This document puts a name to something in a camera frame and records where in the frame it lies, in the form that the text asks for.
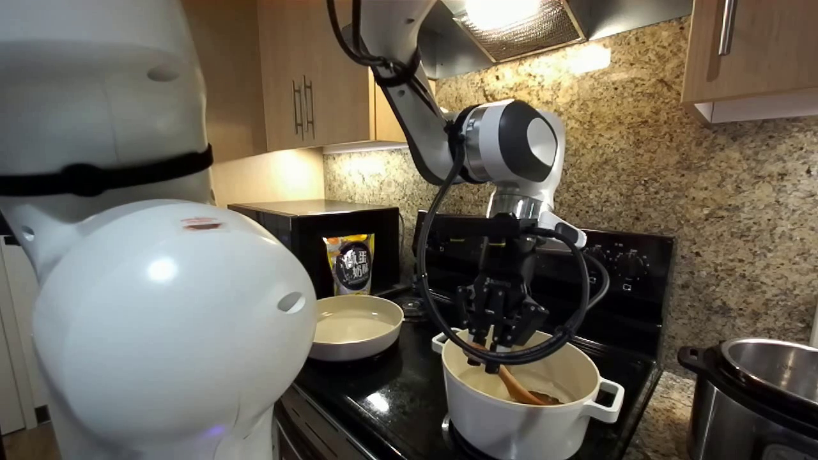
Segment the stove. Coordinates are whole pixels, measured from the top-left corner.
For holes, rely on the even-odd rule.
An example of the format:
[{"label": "stove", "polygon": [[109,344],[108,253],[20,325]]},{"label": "stove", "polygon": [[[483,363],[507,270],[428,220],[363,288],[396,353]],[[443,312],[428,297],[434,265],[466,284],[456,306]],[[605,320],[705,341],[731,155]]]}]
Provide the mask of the stove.
[{"label": "stove", "polygon": [[[627,396],[616,424],[590,419],[576,460],[616,460],[623,456],[660,380],[657,348],[672,240],[623,231],[590,231],[588,238],[588,249],[611,274],[611,291],[588,314],[573,344],[588,353],[600,375],[621,383]],[[549,297],[552,322],[561,325],[570,314],[577,285],[570,275],[556,275],[567,263],[565,258],[544,258],[540,265],[547,275],[536,275],[534,294]],[[430,258],[430,268],[433,263],[433,284],[441,288],[452,280],[444,274],[447,265],[458,265],[452,274],[462,274],[462,260]],[[441,329],[428,322],[420,294],[406,285],[382,291],[382,297],[406,312],[396,344],[356,363],[308,360],[295,387],[276,406],[286,441],[297,444],[299,456],[485,456],[447,419],[443,360],[430,348]]]}]

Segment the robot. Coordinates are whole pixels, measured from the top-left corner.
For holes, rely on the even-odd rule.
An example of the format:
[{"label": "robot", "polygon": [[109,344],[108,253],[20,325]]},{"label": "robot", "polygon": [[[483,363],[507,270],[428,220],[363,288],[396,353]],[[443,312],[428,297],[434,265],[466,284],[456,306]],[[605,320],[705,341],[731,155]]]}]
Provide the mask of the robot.
[{"label": "robot", "polygon": [[[341,27],[328,1],[333,31],[374,68],[423,176],[495,183],[489,216],[508,216],[495,234],[522,265],[541,238],[577,249],[585,234],[552,215],[562,122],[524,101],[444,118],[416,56],[434,0],[354,5]],[[62,456],[271,460],[271,406],[308,360],[315,288],[264,228],[207,205],[204,84],[180,1],[0,9],[0,211],[42,280],[33,344]],[[499,353],[544,314],[524,284],[492,274],[458,294],[476,337],[502,329],[466,350],[524,363],[565,341]]]}]

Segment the kitchen cabinet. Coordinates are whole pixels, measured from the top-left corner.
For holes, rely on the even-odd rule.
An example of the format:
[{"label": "kitchen cabinet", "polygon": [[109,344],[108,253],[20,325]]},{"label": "kitchen cabinet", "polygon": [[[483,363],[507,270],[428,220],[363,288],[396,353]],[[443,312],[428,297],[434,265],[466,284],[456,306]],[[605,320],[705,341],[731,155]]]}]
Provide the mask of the kitchen cabinet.
[{"label": "kitchen cabinet", "polygon": [[268,146],[405,141],[372,72],[336,44],[324,0],[259,0],[259,47]]},{"label": "kitchen cabinet", "polygon": [[818,115],[816,0],[696,0],[682,100],[708,120]]},{"label": "kitchen cabinet", "polygon": [[32,348],[32,306],[33,294],[20,297],[35,285],[32,263],[20,247],[0,240],[0,432],[35,426],[35,406],[47,403],[47,392],[33,383],[35,363]]},{"label": "kitchen cabinet", "polygon": [[182,0],[207,88],[216,161],[264,150],[256,0]]}]

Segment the white pot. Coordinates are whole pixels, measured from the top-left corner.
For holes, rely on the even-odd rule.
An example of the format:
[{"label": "white pot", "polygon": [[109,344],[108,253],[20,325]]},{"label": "white pot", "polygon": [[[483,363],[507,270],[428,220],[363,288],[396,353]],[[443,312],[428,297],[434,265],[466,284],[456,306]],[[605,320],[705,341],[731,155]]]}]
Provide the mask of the white pot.
[{"label": "white pot", "polygon": [[[544,360],[508,368],[527,387],[562,400],[547,406],[511,400],[502,378],[485,372],[483,366],[471,366],[444,335],[438,335],[433,348],[443,353],[451,421],[492,456],[565,460],[581,449],[590,419],[605,424],[619,419],[623,387],[600,378],[596,363],[576,344],[565,344]],[[598,391],[613,392],[611,406],[596,403]]]}]

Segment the black cable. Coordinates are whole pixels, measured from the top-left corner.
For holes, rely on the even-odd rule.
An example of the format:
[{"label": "black cable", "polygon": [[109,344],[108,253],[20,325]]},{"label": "black cable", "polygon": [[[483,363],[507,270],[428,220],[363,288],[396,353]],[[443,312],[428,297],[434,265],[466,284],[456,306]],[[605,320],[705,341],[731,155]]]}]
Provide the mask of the black cable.
[{"label": "black cable", "polygon": [[[590,253],[582,253],[582,258],[585,258],[588,263],[593,263],[596,270],[600,274],[600,285],[598,285],[598,288],[590,294],[590,298],[588,298],[588,308],[593,308],[593,306],[609,294],[609,288],[611,288],[611,275],[609,275],[605,265],[604,265],[598,258],[593,258]],[[433,298],[441,302],[441,304],[458,304],[456,297],[447,297],[447,294],[443,294],[443,291],[430,288],[430,294],[433,294]]]},{"label": "black cable", "polygon": [[433,95],[428,91],[428,84],[423,84],[416,76],[412,76],[410,87],[430,107],[430,113],[441,113],[441,107],[434,105]]},{"label": "black cable", "polygon": [[382,61],[368,58],[368,56],[361,56],[361,53],[354,51],[350,44],[343,37],[341,19],[338,19],[338,9],[336,9],[336,0],[328,0],[328,13],[329,13],[333,35],[336,35],[338,46],[343,47],[343,53],[347,53],[347,58],[354,58],[354,61],[361,64],[361,65],[379,65]]},{"label": "black cable", "polygon": [[387,64],[387,58],[372,56],[363,37],[361,37],[361,0],[354,0],[354,46],[356,46],[359,56],[363,56],[365,61]]},{"label": "black cable", "polygon": [[425,87],[416,87],[416,68],[420,68],[420,53],[414,51],[412,58],[406,64],[398,61],[383,61],[383,65],[379,65],[375,79],[379,87],[401,87],[410,84],[414,91],[420,91],[420,97],[428,97]]},{"label": "black cable", "polygon": [[140,185],[189,176],[212,165],[212,148],[189,150],[171,159],[99,168],[95,164],[70,164],[53,174],[0,174],[0,197],[43,197],[43,194],[78,194],[97,197],[108,188]]},{"label": "black cable", "polygon": [[576,247],[565,234],[561,231],[552,231],[552,229],[533,229],[533,234],[540,234],[540,238],[552,238],[552,240],[561,240],[573,260],[577,263],[581,268],[581,306],[576,308],[576,314],[556,329],[556,335],[534,348],[527,348],[527,350],[511,350],[511,353],[493,353],[493,350],[483,350],[479,344],[471,344],[466,341],[458,332],[452,332],[452,327],[444,322],[444,316],[441,314],[441,308],[434,306],[434,298],[433,298],[433,285],[430,285],[430,270],[428,270],[428,240],[430,240],[430,231],[433,231],[433,224],[434,224],[434,216],[438,216],[438,208],[444,198],[444,194],[451,191],[451,185],[456,183],[458,179],[458,171],[462,168],[466,164],[466,150],[462,150],[462,137],[460,137],[460,125],[466,120],[466,113],[460,113],[460,118],[451,125],[451,148],[452,148],[452,168],[451,174],[444,176],[444,180],[441,183],[438,194],[433,197],[433,205],[428,208],[428,216],[420,228],[420,244],[416,244],[416,268],[420,268],[420,284],[423,284],[423,297],[430,306],[430,314],[433,320],[438,322],[438,327],[443,327],[443,332],[447,335],[447,339],[452,339],[458,348],[462,348],[466,354],[471,357],[479,357],[483,363],[507,363],[507,366],[522,366],[522,363],[533,363],[533,360],[540,360],[544,354],[552,354],[556,350],[561,350],[576,332],[577,327],[582,325],[585,314],[588,314],[588,304],[590,304],[590,277],[588,277],[588,263],[581,253],[581,247]]}]

